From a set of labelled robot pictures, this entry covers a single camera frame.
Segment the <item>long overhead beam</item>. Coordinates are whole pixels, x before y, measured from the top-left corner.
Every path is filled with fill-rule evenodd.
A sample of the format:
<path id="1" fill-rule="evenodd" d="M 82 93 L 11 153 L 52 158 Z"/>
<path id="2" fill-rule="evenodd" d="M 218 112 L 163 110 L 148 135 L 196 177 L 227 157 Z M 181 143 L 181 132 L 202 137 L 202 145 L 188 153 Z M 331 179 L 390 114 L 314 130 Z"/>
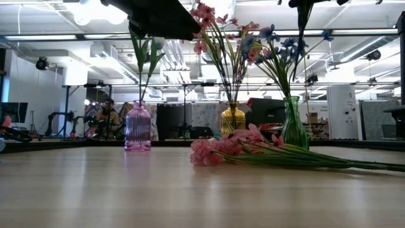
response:
<path id="1" fill-rule="evenodd" d="M 298 30 L 276 30 L 280 37 L 297 37 Z M 322 37 L 323 30 L 306 30 L 305 37 Z M 238 30 L 227 30 L 225 35 L 234 35 L 240 38 L 241 32 Z M 392 36 L 398 35 L 394 28 L 346 28 L 332 29 L 332 37 L 369 37 L 369 36 Z M 20 35 L 0 35 L 0 42 L 70 42 L 70 41 L 114 41 L 129 40 L 129 32 L 115 32 L 102 34 L 20 34 Z"/>

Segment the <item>black partition panel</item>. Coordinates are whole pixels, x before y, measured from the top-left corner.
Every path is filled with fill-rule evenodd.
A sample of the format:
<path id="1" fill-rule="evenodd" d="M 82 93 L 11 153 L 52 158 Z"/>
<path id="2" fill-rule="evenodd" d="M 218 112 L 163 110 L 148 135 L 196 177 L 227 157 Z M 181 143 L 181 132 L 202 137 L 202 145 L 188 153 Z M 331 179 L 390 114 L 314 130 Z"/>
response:
<path id="1" fill-rule="evenodd" d="M 156 126 L 159 140 L 183 137 L 191 126 L 191 118 L 191 104 L 158 104 Z"/>

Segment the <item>blue artificial flower bunch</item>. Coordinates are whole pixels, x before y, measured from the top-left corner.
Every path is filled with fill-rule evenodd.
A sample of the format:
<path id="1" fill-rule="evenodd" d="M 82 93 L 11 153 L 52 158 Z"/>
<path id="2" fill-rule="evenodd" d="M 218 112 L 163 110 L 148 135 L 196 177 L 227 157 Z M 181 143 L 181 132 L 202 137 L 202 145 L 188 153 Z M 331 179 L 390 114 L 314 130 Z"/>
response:
<path id="1" fill-rule="evenodd" d="M 281 40 L 273 25 L 262 29 L 250 47 L 254 64 L 274 81 L 285 97 L 291 96 L 290 84 L 295 81 L 298 64 L 312 50 L 298 37 Z"/>

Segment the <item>black vertical pole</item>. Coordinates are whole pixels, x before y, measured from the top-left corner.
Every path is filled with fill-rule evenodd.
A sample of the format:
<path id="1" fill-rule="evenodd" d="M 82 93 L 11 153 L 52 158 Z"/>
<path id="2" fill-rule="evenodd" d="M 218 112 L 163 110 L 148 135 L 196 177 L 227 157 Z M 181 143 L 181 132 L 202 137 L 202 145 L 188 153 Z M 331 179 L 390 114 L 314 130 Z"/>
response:
<path id="1" fill-rule="evenodd" d="M 405 106 L 405 11 L 402 11 L 397 20 L 397 32 L 400 38 L 401 104 Z"/>

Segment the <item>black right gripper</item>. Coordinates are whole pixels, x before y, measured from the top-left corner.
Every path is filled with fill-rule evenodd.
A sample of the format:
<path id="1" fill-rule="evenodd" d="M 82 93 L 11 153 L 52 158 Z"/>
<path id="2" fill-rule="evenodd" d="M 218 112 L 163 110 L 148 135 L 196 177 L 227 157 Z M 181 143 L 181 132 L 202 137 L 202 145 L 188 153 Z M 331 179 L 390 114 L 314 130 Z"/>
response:
<path id="1" fill-rule="evenodd" d="M 338 5 L 343 5 L 345 3 L 347 3 L 349 0 L 336 0 Z M 296 8 L 298 7 L 300 3 L 300 0 L 289 0 L 289 7 L 290 8 Z"/>

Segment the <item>amber glass vase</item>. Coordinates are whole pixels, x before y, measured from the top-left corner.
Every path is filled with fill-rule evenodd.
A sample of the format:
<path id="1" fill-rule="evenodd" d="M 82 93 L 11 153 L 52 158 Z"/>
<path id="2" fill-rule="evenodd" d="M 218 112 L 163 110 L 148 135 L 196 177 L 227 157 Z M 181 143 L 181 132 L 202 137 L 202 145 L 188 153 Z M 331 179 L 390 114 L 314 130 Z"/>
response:
<path id="1" fill-rule="evenodd" d="M 246 128 L 245 113 L 239 110 L 239 102 L 229 102 L 228 108 L 221 114 L 221 136 L 229 135 L 234 130 L 244 130 Z"/>

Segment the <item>person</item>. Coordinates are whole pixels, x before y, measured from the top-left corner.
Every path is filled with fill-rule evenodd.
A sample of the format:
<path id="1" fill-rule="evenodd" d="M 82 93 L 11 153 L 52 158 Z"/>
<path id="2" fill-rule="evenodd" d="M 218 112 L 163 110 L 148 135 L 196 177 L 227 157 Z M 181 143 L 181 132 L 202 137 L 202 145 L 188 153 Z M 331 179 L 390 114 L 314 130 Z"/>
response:
<path id="1" fill-rule="evenodd" d="M 120 128 L 120 117 L 117 111 L 113 108 L 114 101 L 112 99 L 106 99 L 102 107 L 96 113 L 97 137 L 114 138 Z"/>

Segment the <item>dense pink flower bunch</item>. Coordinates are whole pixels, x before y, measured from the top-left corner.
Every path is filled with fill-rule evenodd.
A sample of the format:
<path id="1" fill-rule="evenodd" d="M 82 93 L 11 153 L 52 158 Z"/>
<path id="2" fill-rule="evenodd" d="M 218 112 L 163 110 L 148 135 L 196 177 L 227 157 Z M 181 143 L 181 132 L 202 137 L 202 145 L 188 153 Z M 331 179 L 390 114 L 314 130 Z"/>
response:
<path id="1" fill-rule="evenodd" d="M 246 130 L 234 130 L 220 138 L 194 141 L 190 146 L 192 149 L 190 162 L 198 166 L 215 166 L 231 162 L 277 168 L 360 168 L 405 172 L 403 164 L 350 160 L 324 155 L 287 144 L 282 136 L 272 136 L 269 140 L 253 124 L 249 124 Z"/>

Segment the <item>pink artificial flower bunch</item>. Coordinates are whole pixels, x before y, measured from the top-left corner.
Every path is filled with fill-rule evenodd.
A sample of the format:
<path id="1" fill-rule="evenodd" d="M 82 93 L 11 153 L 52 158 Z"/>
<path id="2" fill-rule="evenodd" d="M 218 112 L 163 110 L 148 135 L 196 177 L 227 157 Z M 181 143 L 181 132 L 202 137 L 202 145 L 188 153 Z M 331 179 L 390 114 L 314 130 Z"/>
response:
<path id="1" fill-rule="evenodd" d="M 194 52 L 209 55 L 221 78 L 227 99 L 236 101 L 237 55 L 230 42 L 232 36 L 223 29 L 228 16 L 215 16 L 215 9 L 202 2 L 197 2 L 190 14 L 201 28 L 194 34 Z"/>

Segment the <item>white cabinet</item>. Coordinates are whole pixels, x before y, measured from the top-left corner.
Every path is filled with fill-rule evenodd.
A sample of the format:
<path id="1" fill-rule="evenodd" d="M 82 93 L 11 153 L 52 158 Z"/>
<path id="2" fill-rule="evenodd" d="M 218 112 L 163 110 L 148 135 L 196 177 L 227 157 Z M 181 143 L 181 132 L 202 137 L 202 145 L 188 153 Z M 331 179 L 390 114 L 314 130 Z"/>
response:
<path id="1" fill-rule="evenodd" d="M 327 88 L 329 138 L 358 140 L 359 108 L 354 85 L 333 85 Z"/>

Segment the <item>pink ribbed glass vase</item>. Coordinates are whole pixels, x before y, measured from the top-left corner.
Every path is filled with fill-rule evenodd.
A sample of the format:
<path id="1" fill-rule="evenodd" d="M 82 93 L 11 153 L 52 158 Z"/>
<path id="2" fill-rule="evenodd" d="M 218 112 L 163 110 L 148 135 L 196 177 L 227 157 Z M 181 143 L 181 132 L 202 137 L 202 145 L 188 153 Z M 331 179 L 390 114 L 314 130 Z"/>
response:
<path id="1" fill-rule="evenodd" d="M 127 113 L 125 127 L 125 151 L 146 152 L 151 150 L 151 115 L 144 101 L 134 101 Z"/>

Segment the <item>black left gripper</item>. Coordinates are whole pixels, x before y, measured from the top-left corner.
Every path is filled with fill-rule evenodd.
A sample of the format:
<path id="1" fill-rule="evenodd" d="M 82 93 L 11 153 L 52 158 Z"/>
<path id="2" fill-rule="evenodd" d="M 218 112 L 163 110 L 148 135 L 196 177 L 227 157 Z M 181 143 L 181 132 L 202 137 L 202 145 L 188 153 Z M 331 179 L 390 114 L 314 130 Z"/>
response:
<path id="1" fill-rule="evenodd" d="M 201 26 L 178 0 L 101 0 L 104 6 L 114 6 L 127 14 L 129 29 L 139 37 L 193 40 Z"/>

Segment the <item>green glass vase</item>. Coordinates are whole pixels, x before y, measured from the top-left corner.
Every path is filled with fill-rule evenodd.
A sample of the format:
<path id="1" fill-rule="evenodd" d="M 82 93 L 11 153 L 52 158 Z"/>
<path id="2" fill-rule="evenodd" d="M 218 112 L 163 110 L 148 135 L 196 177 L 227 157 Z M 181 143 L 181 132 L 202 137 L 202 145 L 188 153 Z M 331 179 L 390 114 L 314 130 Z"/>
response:
<path id="1" fill-rule="evenodd" d="M 299 96 L 289 96 L 283 100 L 285 103 L 285 121 L 282 128 L 284 143 L 309 149 L 308 135 L 299 115 Z"/>

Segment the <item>grey partition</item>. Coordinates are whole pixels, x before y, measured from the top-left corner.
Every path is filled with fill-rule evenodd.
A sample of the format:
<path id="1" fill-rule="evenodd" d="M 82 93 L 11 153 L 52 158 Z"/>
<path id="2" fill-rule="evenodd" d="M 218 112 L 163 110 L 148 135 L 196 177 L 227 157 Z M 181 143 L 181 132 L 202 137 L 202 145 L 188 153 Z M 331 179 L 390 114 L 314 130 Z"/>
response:
<path id="1" fill-rule="evenodd" d="M 360 102 L 363 139 L 366 141 L 396 140 L 396 121 L 385 110 L 396 108 L 400 102 L 390 100 L 364 100 Z"/>

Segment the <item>black stand frame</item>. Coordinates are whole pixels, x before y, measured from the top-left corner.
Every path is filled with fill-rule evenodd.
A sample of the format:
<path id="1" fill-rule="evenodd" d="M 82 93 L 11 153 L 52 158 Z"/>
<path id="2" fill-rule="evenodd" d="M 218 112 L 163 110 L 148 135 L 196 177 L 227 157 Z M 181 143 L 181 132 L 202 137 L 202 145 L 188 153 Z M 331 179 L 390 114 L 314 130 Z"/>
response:
<path id="1" fill-rule="evenodd" d="M 62 88 L 66 89 L 66 92 L 65 92 L 65 109 L 64 109 L 64 112 L 63 112 L 65 114 L 65 117 L 64 117 L 64 120 L 63 120 L 63 128 L 61 129 L 62 133 L 63 133 L 63 135 L 62 135 L 63 139 L 66 139 L 67 136 L 68 136 L 66 134 L 66 130 L 67 130 L 66 126 L 67 126 L 67 120 L 68 120 L 68 105 L 69 105 L 70 96 L 72 94 L 74 94 L 75 91 L 77 89 L 79 89 L 79 88 L 102 89 L 102 88 L 105 88 L 105 87 L 108 88 L 108 98 L 111 99 L 111 93 L 112 93 L 112 88 L 113 88 L 112 84 L 105 84 L 105 83 L 98 82 L 97 84 L 86 83 L 86 84 L 82 84 L 82 85 L 62 85 Z"/>
<path id="2" fill-rule="evenodd" d="M 190 130 L 196 127 L 209 127 L 213 136 L 220 135 L 220 108 L 225 102 L 221 100 L 222 83 L 200 82 L 182 84 L 183 123 L 179 127 L 179 134 L 185 139 L 190 136 Z M 219 99 L 198 99 L 186 101 L 187 95 L 194 89 L 216 88 Z"/>

